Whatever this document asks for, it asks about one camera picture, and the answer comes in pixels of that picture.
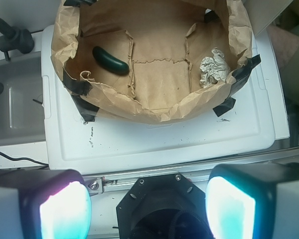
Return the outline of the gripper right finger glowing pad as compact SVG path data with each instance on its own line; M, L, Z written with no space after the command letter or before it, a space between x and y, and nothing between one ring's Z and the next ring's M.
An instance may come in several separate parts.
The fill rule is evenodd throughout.
M299 239L299 163L216 165L205 204L217 239Z

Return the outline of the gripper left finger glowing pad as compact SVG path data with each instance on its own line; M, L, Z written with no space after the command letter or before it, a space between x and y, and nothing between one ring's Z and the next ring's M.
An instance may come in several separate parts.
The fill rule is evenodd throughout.
M0 239L84 239L91 214L76 170L0 170Z

